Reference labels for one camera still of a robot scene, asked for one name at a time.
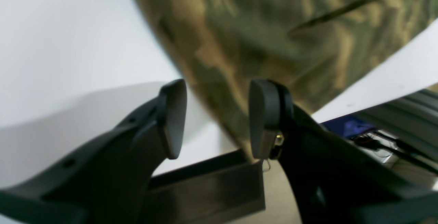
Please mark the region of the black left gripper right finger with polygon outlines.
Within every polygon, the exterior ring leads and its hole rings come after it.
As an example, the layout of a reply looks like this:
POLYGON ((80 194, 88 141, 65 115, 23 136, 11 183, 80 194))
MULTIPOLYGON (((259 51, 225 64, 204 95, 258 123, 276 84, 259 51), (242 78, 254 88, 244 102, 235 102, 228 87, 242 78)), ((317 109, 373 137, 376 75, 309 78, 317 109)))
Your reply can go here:
POLYGON ((437 220, 437 192, 416 185, 327 131, 289 90, 254 79, 249 90, 254 158, 277 160, 304 224, 420 224, 437 220))

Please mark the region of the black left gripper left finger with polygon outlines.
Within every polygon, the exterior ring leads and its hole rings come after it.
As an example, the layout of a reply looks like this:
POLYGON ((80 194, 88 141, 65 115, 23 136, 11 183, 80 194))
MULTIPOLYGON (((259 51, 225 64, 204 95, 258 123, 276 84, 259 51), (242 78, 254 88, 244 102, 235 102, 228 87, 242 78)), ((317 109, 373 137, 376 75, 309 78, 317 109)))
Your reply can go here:
POLYGON ((152 174, 180 155, 186 108, 186 82, 163 85, 110 131, 1 189, 1 214, 27 224, 136 224, 152 174))

